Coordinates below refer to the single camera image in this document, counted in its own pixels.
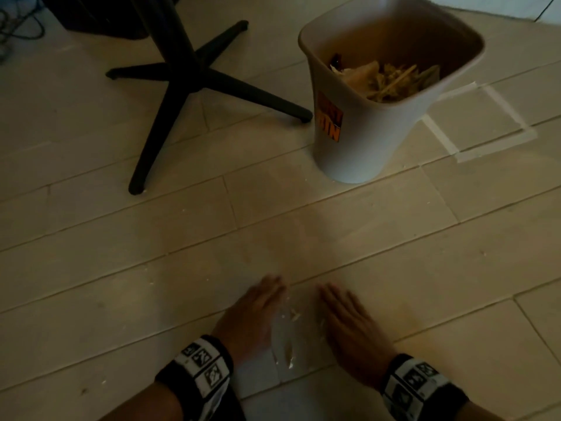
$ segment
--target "wooden floor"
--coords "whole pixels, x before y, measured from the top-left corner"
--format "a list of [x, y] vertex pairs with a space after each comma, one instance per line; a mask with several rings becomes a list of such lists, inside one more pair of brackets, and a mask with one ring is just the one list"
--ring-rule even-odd
[[[345, 1], [177, 8], [195, 47], [249, 20], [216, 68], [311, 108], [297, 35]], [[96, 420], [268, 272], [293, 286], [272, 351], [237, 373], [249, 420], [387, 419], [333, 366], [323, 281], [355, 290], [399, 348], [475, 402], [509, 420], [560, 419], [561, 27], [456, 14], [487, 55], [374, 181], [324, 176], [313, 124], [204, 90], [147, 191], [130, 196], [165, 83], [104, 72], [158, 51], [68, 33], [45, 13], [46, 38], [0, 66], [3, 419]]]

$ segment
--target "black chair base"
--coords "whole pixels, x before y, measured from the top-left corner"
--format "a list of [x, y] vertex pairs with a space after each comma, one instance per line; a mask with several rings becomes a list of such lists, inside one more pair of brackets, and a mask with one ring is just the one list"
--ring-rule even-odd
[[177, 67], [174, 72], [169, 63], [163, 62], [114, 68], [105, 74], [112, 80], [117, 78], [136, 78], [140, 80], [169, 81], [164, 99], [129, 184], [129, 192], [132, 195], [138, 195], [144, 191], [146, 177], [171, 131], [173, 123], [179, 116], [185, 100], [187, 100], [191, 93], [195, 93], [203, 88], [267, 106], [296, 117], [302, 120], [302, 122], [311, 121], [313, 115], [308, 109], [210, 68], [214, 60], [234, 41], [236, 36], [247, 29], [247, 26], [248, 22], [241, 20], [196, 50], [195, 56], [198, 60], [198, 65], [195, 68], [195, 72], [191, 70], [178, 73]]

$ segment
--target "black wristband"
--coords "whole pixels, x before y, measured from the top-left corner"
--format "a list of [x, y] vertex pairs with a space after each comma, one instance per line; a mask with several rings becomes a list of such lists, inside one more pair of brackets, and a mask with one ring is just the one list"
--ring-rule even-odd
[[380, 387], [396, 420], [452, 421], [469, 399], [428, 363], [400, 354], [390, 363]]
[[232, 370], [226, 347], [204, 335], [181, 351], [155, 380], [175, 394], [185, 420], [209, 419], [228, 388]]

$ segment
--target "trash bin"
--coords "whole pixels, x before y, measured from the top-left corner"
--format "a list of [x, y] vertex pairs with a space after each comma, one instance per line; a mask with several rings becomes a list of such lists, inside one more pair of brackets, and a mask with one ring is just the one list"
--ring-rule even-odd
[[[376, 177], [444, 88], [482, 56], [482, 37], [428, 0], [353, 0], [308, 23], [298, 44], [314, 91], [314, 159], [340, 182]], [[329, 68], [335, 53], [346, 68], [380, 64], [440, 66], [441, 80], [396, 103], [359, 95]]]

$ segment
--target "orange label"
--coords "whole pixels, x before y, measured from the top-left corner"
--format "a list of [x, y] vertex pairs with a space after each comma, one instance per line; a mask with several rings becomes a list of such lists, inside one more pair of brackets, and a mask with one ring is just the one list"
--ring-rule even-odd
[[343, 122], [343, 111], [318, 91], [318, 111], [316, 112], [319, 127], [336, 142], [341, 134], [341, 123]]

